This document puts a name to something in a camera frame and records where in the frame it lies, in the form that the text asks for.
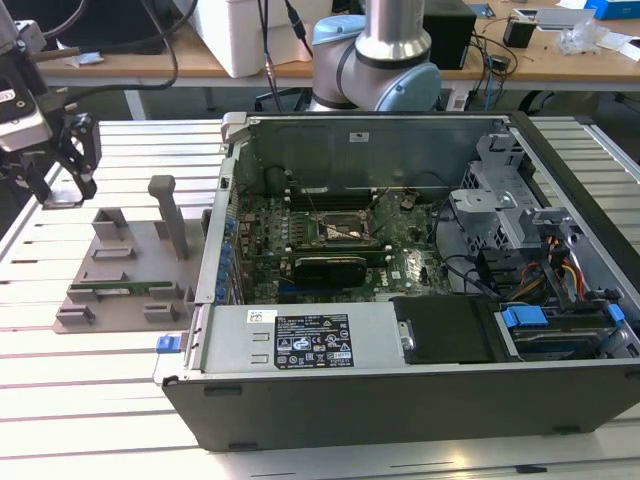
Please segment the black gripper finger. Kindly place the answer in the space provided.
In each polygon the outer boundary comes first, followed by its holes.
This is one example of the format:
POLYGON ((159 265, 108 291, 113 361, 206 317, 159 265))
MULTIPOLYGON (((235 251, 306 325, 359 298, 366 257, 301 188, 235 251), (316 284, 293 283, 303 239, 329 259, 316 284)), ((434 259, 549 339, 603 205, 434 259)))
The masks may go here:
POLYGON ((54 159, 71 175, 80 200, 97 192, 93 175, 102 158, 99 125, 89 114, 64 114, 52 138, 54 159))
POLYGON ((45 149, 1 151, 1 171, 16 185, 28 190, 39 203, 45 203, 51 194, 45 180, 51 165, 52 160, 45 149))

